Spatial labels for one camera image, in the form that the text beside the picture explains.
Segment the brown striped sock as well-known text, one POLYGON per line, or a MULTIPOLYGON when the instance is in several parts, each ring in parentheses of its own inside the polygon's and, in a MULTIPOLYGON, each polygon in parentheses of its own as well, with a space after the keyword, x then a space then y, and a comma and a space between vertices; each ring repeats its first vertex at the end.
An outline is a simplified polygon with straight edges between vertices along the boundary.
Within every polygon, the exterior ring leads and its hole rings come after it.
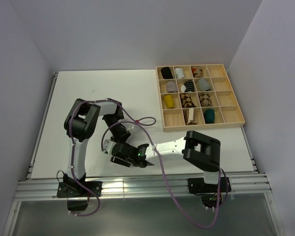
POLYGON ((197 125, 197 118, 194 108, 185 109, 184 112, 185 125, 197 125))

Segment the dark green reindeer sock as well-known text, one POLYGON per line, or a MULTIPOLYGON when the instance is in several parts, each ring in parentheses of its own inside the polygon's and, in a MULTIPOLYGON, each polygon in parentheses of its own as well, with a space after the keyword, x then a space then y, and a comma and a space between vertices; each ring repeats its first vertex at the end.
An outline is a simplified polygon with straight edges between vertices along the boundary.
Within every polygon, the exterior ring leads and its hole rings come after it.
POLYGON ((204 119, 206 124, 215 123, 215 110, 207 109, 204 111, 204 119))

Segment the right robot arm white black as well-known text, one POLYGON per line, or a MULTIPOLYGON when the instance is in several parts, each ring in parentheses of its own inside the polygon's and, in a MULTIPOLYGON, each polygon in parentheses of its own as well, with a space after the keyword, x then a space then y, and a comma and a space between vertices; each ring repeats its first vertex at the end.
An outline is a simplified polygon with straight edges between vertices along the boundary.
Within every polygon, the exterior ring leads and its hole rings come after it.
POLYGON ((204 173, 204 189, 212 192, 219 185, 220 148, 218 139, 196 131, 187 131, 180 139, 160 143, 142 144, 134 147, 125 142, 105 140, 105 153, 111 155, 111 162, 126 166, 146 168, 160 161, 185 160, 204 173))

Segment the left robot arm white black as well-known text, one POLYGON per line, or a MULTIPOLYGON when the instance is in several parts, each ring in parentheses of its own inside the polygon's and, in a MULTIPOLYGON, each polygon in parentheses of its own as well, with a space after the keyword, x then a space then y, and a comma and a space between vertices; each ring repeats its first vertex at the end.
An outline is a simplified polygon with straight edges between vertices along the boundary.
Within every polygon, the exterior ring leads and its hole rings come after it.
POLYGON ((74 196, 81 196, 86 190, 84 183, 86 149, 90 137, 94 134, 99 117, 103 117, 108 126, 112 134, 112 141, 126 141, 130 136, 125 127, 118 124, 119 120, 124 119, 121 102, 110 98, 99 101, 76 99, 64 121, 64 129, 71 139, 72 148, 65 174, 72 180, 69 183, 68 191, 74 196))

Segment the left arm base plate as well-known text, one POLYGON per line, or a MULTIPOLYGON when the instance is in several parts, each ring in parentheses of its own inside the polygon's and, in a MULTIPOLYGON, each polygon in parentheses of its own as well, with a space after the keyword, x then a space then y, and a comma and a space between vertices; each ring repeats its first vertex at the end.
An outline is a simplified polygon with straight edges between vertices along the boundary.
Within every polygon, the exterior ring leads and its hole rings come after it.
POLYGON ((69 178, 59 183, 57 198, 77 198, 77 197, 93 197, 93 192, 96 196, 101 196, 102 182, 101 181, 82 181, 82 187, 74 179, 69 178))

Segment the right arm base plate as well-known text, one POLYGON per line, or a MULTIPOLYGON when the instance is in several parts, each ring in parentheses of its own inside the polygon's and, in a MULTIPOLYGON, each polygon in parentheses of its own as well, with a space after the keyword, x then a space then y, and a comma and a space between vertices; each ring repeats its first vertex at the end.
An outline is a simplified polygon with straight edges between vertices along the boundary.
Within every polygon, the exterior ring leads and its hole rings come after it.
MULTIPOLYGON (((189 194, 195 195, 211 195, 217 193, 217 184, 206 184, 203 177, 188 178, 188 191, 189 194)), ((231 192, 232 188, 228 177, 220 179, 220 192, 231 192)))

